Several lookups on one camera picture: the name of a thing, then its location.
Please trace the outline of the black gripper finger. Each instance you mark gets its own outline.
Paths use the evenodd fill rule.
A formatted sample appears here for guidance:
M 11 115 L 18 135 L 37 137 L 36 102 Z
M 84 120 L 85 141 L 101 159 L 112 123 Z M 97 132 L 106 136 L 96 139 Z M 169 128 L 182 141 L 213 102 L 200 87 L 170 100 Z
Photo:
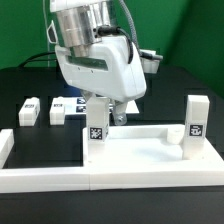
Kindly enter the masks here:
M 94 97 L 95 94 L 86 90 L 81 91 L 81 95 L 85 100 L 89 100 L 91 97 Z
M 122 126 L 127 122 L 127 104 L 116 101 L 113 105 L 113 118 L 116 126 Z

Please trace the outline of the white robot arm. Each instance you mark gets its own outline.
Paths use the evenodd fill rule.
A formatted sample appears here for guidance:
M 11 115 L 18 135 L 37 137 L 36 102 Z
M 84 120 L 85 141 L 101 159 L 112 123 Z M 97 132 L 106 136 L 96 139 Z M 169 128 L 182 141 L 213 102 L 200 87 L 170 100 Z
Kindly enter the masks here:
M 146 82 L 140 55 L 128 35 L 116 25 L 112 0 L 50 0 L 62 43 L 55 45 L 65 81 L 86 99 L 110 99 L 114 122 L 127 122 L 127 103 L 142 97 Z

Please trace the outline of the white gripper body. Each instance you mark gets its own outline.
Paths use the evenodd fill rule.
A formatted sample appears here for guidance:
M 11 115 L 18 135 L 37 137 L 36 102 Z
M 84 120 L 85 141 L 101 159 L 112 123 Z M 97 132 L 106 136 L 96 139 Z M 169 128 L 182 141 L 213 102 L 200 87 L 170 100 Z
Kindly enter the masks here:
M 124 36 L 103 37 L 89 48 L 89 59 L 98 59 L 106 67 L 77 65 L 69 61 L 70 50 L 58 45 L 55 53 L 62 75 L 68 85 L 120 102 L 141 98 L 146 92 L 146 81 L 136 47 L 128 63 L 128 44 Z

